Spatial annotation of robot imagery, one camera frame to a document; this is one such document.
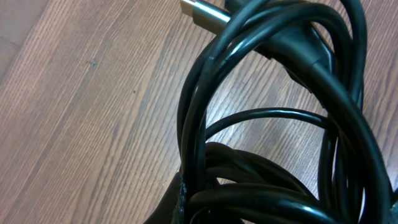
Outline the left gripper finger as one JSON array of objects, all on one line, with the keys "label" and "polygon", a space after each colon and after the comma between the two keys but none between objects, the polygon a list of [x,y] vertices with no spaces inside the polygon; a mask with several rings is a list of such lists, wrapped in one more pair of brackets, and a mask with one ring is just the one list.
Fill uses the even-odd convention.
[{"label": "left gripper finger", "polygon": [[173,177],[156,209],[144,224],[183,224],[187,189],[180,172]]}]

